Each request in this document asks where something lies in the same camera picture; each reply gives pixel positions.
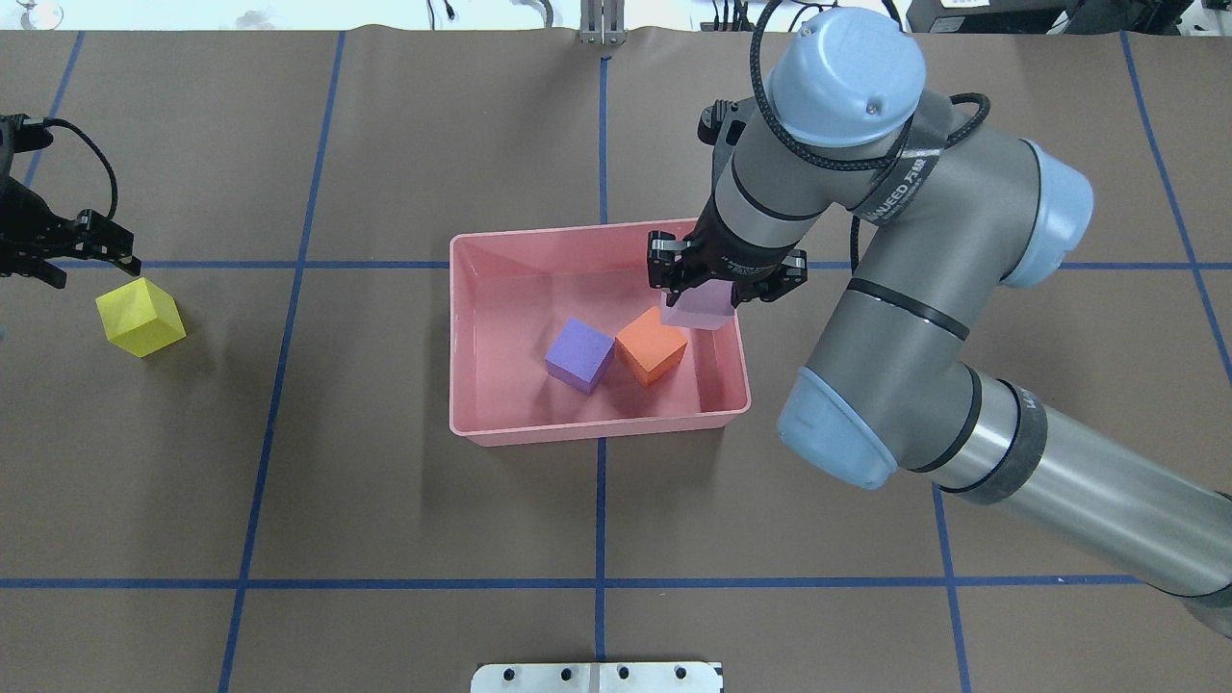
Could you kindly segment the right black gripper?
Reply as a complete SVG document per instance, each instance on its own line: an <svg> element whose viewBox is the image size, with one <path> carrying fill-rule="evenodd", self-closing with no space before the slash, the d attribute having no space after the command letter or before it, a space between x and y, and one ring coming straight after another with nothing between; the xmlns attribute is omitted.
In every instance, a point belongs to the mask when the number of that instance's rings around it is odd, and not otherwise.
<svg viewBox="0 0 1232 693"><path fill-rule="evenodd" d="M804 250L764 248L742 240L719 217L699 217L678 240L673 233L650 231L646 268L650 289L686 293L711 280L733 284L733 306L771 303L809 279Z"/></svg>

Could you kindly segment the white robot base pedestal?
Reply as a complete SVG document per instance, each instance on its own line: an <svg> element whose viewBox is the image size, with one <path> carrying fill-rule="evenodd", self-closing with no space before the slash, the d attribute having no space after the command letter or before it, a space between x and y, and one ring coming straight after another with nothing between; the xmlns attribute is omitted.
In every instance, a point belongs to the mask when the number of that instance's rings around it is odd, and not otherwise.
<svg viewBox="0 0 1232 693"><path fill-rule="evenodd" d="M490 663L476 668L471 692L723 692L721 663L623 661Z"/></svg>

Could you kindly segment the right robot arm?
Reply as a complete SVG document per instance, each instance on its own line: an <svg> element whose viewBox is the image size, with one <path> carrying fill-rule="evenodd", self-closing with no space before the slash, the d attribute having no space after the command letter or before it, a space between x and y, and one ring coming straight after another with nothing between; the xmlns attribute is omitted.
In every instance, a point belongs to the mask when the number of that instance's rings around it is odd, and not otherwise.
<svg viewBox="0 0 1232 693"><path fill-rule="evenodd" d="M717 280L731 306L804 285L800 249L837 205L875 233L777 420L825 474L875 490L903 469L954 499L1069 541L1230 635L1230 496L1140 456L960 359L995 289L1030 289L1076 248L1092 184L986 123L988 97L926 88L915 39L859 7L816 14L752 97L705 110L711 194L692 231L648 238L668 305Z"/></svg>

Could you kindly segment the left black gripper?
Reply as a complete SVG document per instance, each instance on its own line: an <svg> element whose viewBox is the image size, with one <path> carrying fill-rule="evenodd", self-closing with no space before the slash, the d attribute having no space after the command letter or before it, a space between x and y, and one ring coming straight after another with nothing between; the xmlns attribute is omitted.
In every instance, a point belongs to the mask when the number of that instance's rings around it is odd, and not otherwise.
<svg viewBox="0 0 1232 693"><path fill-rule="evenodd" d="M1 117L1 273L37 279L62 290L67 273L55 259L105 261L132 277L140 277L136 256L136 234L97 211L83 210L74 219L53 215L48 203L23 182L14 179L18 153L47 148L54 141L53 127L70 127L60 118L31 118L30 115Z"/></svg>

